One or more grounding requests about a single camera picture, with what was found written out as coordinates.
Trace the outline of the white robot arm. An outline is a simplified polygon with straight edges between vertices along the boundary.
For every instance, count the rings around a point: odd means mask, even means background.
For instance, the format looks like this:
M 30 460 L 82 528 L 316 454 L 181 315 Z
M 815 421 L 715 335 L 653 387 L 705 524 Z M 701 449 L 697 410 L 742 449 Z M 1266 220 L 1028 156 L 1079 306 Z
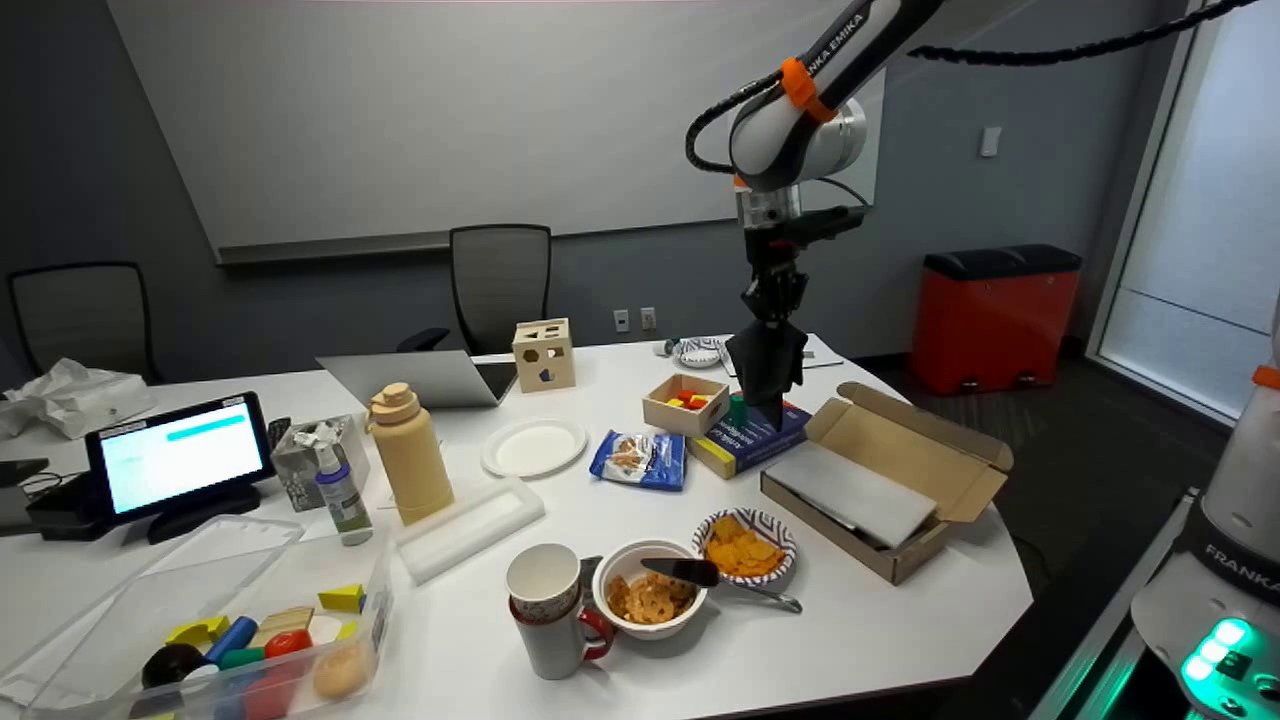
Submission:
M 727 177 L 737 189 L 737 226 L 742 231 L 751 326 L 727 340 L 742 405 L 771 429 L 782 424 L 782 397 L 804 382 L 809 335 L 791 326 L 809 276 L 795 257 L 810 240 L 830 240 L 865 226 L 865 210 L 809 213 L 795 189 L 827 185 L 860 156 L 850 134 L 850 96 L 900 54 L 936 63 L 1040 68 L 1129 54 L 1139 44 L 1191 31 L 1251 0 L 1206 0 L 1176 21 L 1068 44 L 1068 50 L 942 50 L 913 37 L 946 0 L 849 0 L 849 9 L 801 54 L 771 73 L 705 107 L 683 134 L 683 156 L 701 172 Z

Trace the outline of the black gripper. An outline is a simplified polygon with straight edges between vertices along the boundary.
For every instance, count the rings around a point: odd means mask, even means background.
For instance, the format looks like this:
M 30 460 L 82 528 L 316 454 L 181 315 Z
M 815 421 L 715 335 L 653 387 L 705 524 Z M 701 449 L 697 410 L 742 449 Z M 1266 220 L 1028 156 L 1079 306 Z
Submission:
M 795 257 L 810 240 L 830 240 L 849 228 L 865 226 L 860 204 L 834 204 L 834 210 L 809 210 L 801 201 L 801 189 L 776 189 L 776 193 L 738 193 L 737 197 L 737 220 L 742 231 L 742 257 L 751 269 L 751 279 L 742 287 L 742 306 L 751 313 L 751 326 L 771 330 L 771 313 L 765 299 L 781 299 L 776 320 L 787 326 L 804 299 L 804 274 L 795 269 Z

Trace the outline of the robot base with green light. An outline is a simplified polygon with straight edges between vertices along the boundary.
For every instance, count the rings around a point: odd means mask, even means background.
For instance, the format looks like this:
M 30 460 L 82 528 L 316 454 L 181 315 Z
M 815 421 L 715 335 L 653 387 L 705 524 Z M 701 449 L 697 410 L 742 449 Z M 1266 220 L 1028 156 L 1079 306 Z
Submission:
M 1031 720 L 1280 720 L 1274 614 L 1215 575 L 1182 586 L 1191 514 L 1182 495 Z

